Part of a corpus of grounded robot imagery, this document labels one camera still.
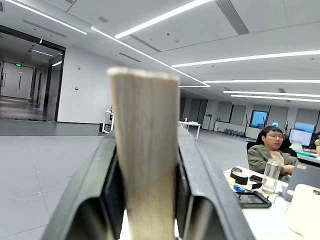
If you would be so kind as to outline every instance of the ceiling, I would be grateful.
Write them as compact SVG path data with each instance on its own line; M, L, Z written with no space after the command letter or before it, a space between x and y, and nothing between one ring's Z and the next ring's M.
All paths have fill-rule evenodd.
M320 0L230 0L239 18L226 16L216 0L125 36L120 40L168 65L273 53L320 50ZM90 30L91 25L114 36L138 24L182 6L191 0L19 0L39 11L75 26L83 35L65 26L3 1L1 24L64 47L76 45L133 68L176 73L133 50ZM239 35L239 22L248 34ZM133 57L134 61L119 53ZM294 56L245 60L179 70L201 81L232 79L320 79L320 56ZM181 85L200 86L183 75ZM231 91L319 93L320 84L220 83L210 88L185 88L201 98L238 104L264 104L320 109L319 103L272 99L240 99L222 93Z
M51 48L30 42L15 36L0 33L0 60L22 64L28 67L48 67L52 56L56 57L59 52Z

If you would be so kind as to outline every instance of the wooden object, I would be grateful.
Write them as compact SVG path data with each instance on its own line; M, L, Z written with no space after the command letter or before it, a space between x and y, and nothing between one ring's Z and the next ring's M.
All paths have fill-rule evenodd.
M108 76L131 240L173 240L179 79L128 68Z

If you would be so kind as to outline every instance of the ceiling light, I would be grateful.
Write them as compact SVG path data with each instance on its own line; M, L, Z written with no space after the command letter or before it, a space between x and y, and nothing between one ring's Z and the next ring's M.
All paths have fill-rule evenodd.
M235 97L235 98L249 98L249 99L291 100L291 101L320 103L320 99L294 98L294 97L252 96L252 95L231 95L231 97Z
M42 17L45 17L45 18L47 18L47 19L50 19L50 20L52 20L52 21L54 21L54 22L56 22L56 23L58 23L58 24L64 25L64 26L66 26L66 27L68 27L68 28L70 28L70 29L76 30L76 31L78 31L79 33L82 33L82 34L84 34L84 35L87 35L87 34L88 34L88 33L86 33L85 31L82 31L82 30L80 30L80 29L78 29L78 28L76 28L76 27L74 27L74 26L71 26L71 25L69 25L69 24L67 24L67 23L65 23L65 22L63 22L63 21L60 21L60 20L58 20L58 19L56 19L56 18L53 18L52 16L49 16L49 15L44 14L44 13L42 13L42 12L39 12L38 10L35 10L35 9L31 8L31 7L28 7L28 6L26 6L26 5L23 5L23 4L19 3L19 2L16 2L16 1L13 1L13 0L6 0L6 1L9 2L9 3L12 3L12 4L14 4L14 5L17 5L17 6L21 7L21 8L23 8L23 9L29 10L29 11L31 11L31 12L33 12L33 13L35 13L35 14L38 14L38 15L40 15L40 16L42 16Z
M212 80L203 81L207 84L252 84L252 83L284 83L284 84L320 84L320 80L302 80L302 79L262 79L262 80Z
M57 63L52 64L52 67L58 66L58 65L60 65L61 63L62 63L62 61L58 61Z
M53 57L53 55L50 55L48 53L45 53L45 52L42 52L42 51L37 51L37 50L33 50L32 51L36 52L36 53L40 53L40 54L44 54L44 55L47 55L47 56L50 56L50 57Z
M210 88L210 87L211 87L210 85L208 85L208 84L206 84L206 83L203 83L203 82L200 81L199 79L196 79L195 77L190 76L190 75L184 73L183 71L180 71L180 70L178 70L178 69L175 69L175 68L173 68L172 66L169 66L168 64L165 64L164 62L159 61L158 59L155 59L154 57L149 56L148 54L146 54L146 53L144 53L144 52L142 52L142 51L139 51L138 49L135 49L134 47L132 47L132 46L130 46L130 45L128 45L128 44L126 44L126 43L118 40L118 39L115 39L114 37L112 37L112 36L110 36L110 35L102 32L102 31L98 30L98 29L95 28L94 26L92 26L91 29L92 29L93 31L95 31L95 32L97 32L97 33L99 33L99 34L101 34L101 35L103 35L103 36L105 36L105 37L107 37L107 38L109 38L109 39L111 39L111 40L113 40L113 41L115 41L115 42L117 42L117 43L119 43L119 44L121 44L121 45L123 45L123 46L125 46L125 47L127 47L127 48L129 48L129 49L131 49L131 50L133 50L133 51L135 51L135 52L137 52L137 53L139 53L139 54L141 54L141 55L143 55L143 56L145 56L145 57L147 57L147 58L149 58L149 59L151 59L151 60L153 60L153 61L155 61L155 62L157 62L157 63L159 63L159 64L161 64L161 65L163 65L163 66L165 66L165 67L167 67L167 68L169 68L169 69L171 69L171 70L176 71L176 72L179 73L179 74L182 74L182 75L184 75L184 76L186 76L186 77L188 77L188 78L190 78L190 79L192 79L192 80L194 80L194 81L196 81L196 82L204 85L204 86L200 86L200 87L202 87L202 88Z
M187 4L183 5L183 6L180 6L178 8L175 8L175 9L171 10L171 11L168 11L168 12L166 12L166 13L160 15L160 16L157 16L157 17L155 17L155 18L153 18L153 19L151 19L149 21L146 21L146 22L144 22L144 23L142 23L142 24L140 24L138 26L135 26L135 27L133 27L133 28L131 28L129 30L121 32L121 33L115 35L114 37L116 39L120 39L120 38L122 38L124 36L133 34L133 33L137 32L137 31L139 31L141 29L145 29L145 28L150 27L150 26L152 26L154 24L162 22L163 20L169 19L169 18L171 18L173 16L176 16L178 14L186 12L186 11L188 11L190 9L194 9L194 8L196 8L198 6L201 6L201 5L206 4L208 2L211 2L211 1L213 1L213 0L194 0L194 1L189 2L189 3L187 3Z
M179 67L189 67L189 66L205 65L205 64L218 64L218 63L227 63L227 62L244 61L244 60L272 59L272 58L318 55L318 54L320 54L320 50L282 52L282 53L272 53L272 54L264 54L264 55L223 58L223 59L209 60L209 61L196 61L196 62L189 62L189 63L181 63L181 64L172 65L172 67L179 68Z
M210 86L178 86L179 88L210 88Z
M223 91L224 94L254 94L254 95L276 95L293 97L320 98L318 94L287 93L287 92L267 92L267 91Z

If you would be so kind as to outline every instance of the monitor screen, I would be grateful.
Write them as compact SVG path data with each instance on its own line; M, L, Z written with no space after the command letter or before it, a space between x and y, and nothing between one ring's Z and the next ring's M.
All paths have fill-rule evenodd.
M313 133L315 130L315 125L303 123L303 122L296 122L294 124L294 129L298 129L298 130L305 131L308 133Z
M300 142L303 146L309 146L312 133L307 131L301 131L297 129L291 129L289 139L290 142Z

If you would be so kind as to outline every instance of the olive jacket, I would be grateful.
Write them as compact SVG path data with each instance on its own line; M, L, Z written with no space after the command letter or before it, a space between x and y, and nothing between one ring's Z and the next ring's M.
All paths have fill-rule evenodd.
M280 151L284 159L284 165L295 165L298 160L296 157L288 153ZM264 145L255 145L248 150L249 168L252 171L264 174L268 159L272 159L269 150ZM284 167L281 167L279 180L288 183L290 177L286 174Z

